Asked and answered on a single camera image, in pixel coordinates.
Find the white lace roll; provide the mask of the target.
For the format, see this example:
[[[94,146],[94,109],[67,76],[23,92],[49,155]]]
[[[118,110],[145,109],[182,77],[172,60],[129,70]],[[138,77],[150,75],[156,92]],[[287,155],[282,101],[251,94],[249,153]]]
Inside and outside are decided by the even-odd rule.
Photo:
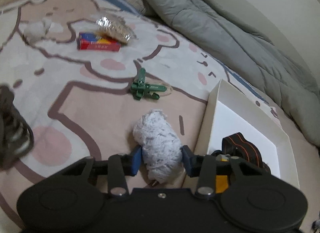
[[[183,172],[182,143],[163,111],[152,109],[133,126],[133,137],[142,147],[148,178],[173,183]]]

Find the white shallow cardboard box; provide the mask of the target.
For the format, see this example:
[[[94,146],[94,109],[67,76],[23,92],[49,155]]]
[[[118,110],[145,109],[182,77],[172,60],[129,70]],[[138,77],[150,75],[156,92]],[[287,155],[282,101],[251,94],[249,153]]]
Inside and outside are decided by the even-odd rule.
[[[289,136],[260,106],[225,80],[210,92],[194,153],[221,150],[222,139],[237,132],[259,150],[272,175],[299,188],[295,157]]]

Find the green plastic clothes pegs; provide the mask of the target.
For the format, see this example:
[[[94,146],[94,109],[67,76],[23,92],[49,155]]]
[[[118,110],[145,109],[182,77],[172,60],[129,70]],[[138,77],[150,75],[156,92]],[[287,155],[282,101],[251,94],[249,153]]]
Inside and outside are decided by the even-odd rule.
[[[167,87],[159,84],[146,83],[146,70],[141,68],[130,86],[130,92],[135,100],[141,100],[143,97],[152,100],[159,100],[157,92],[166,92]]]

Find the red blue card box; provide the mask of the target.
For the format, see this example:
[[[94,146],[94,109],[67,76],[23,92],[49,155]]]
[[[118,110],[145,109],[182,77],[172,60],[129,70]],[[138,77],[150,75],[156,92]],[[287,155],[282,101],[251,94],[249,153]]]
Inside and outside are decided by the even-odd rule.
[[[78,35],[79,50],[118,52],[120,48],[121,43],[108,36],[100,36],[91,32],[80,32]]]

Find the cartoon bear blanket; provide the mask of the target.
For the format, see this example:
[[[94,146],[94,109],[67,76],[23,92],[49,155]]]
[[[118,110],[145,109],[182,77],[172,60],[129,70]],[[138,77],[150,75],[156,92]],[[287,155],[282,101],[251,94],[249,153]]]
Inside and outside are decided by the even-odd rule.
[[[80,51],[80,32],[111,13],[133,28],[137,39],[118,52]],[[49,18],[46,36],[29,43],[30,22]],[[167,87],[159,100],[135,100],[130,86],[138,71],[146,83]],[[208,94],[224,79],[276,123],[267,98],[191,41],[143,16],[103,0],[21,0],[1,7],[1,82],[31,126],[33,150],[1,173],[1,232],[19,232],[18,196],[29,186],[91,155],[128,152],[132,126],[151,109],[167,115],[184,145],[194,147]]]

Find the bag of rubber bands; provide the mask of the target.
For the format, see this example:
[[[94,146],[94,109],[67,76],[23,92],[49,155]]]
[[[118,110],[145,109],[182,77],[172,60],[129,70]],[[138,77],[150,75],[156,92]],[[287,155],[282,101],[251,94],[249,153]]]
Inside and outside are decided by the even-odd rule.
[[[132,40],[137,39],[136,34],[123,20],[103,16],[96,20],[98,33],[108,36],[122,44],[128,44]]]

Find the white socks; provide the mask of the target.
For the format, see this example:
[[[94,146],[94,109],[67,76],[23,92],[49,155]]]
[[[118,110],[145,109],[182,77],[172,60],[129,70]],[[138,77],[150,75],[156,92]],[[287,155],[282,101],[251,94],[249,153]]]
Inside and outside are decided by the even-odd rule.
[[[23,31],[23,36],[29,43],[35,43],[44,38],[51,27],[52,21],[43,18],[40,21],[30,22]]]

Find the grey quilted duvet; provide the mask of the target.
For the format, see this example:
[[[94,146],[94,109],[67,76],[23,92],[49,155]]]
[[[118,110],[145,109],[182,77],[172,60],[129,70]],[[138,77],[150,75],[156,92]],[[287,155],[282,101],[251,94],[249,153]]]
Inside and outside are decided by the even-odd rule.
[[[272,98],[319,145],[319,89],[310,71],[214,0],[146,1],[168,26]]]

